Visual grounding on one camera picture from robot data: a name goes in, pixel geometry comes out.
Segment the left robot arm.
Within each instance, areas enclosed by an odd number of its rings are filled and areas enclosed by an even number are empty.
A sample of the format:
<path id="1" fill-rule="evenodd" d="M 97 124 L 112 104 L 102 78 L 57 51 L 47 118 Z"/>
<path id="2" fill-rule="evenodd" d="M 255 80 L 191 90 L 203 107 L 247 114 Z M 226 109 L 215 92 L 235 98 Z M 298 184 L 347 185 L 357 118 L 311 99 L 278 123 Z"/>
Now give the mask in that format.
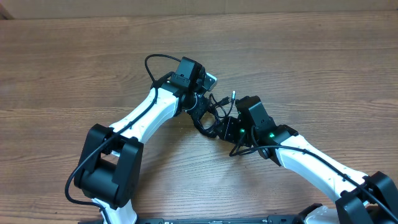
<path id="1" fill-rule="evenodd" d="M 206 110 L 204 94 L 217 79 L 200 63 L 183 57 L 176 71 L 153 79 L 145 100 L 126 117 L 106 127 L 94 125 L 86 135 L 80 160 L 65 184 L 71 198 L 71 184 L 89 198 L 89 206 L 99 208 L 100 223 L 135 223 L 132 208 L 141 169 L 144 144 L 168 119 L 181 111 L 195 114 Z"/>

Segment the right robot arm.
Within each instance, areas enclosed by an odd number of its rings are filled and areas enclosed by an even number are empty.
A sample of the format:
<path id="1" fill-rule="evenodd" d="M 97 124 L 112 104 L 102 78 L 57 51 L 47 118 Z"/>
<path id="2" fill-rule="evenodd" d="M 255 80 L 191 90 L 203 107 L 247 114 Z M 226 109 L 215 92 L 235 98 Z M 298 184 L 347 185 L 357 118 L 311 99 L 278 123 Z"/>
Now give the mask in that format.
<path id="1" fill-rule="evenodd" d="M 397 223 L 397 187 L 382 172 L 367 175 L 312 146 L 298 131 L 276 125 L 258 96 L 225 98 L 237 117 L 224 113 L 217 129 L 221 139 L 234 144 L 230 156 L 258 153 L 303 177 L 324 193 L 334 208 L 314 205 L 297 218 L 299 223 Z"/>

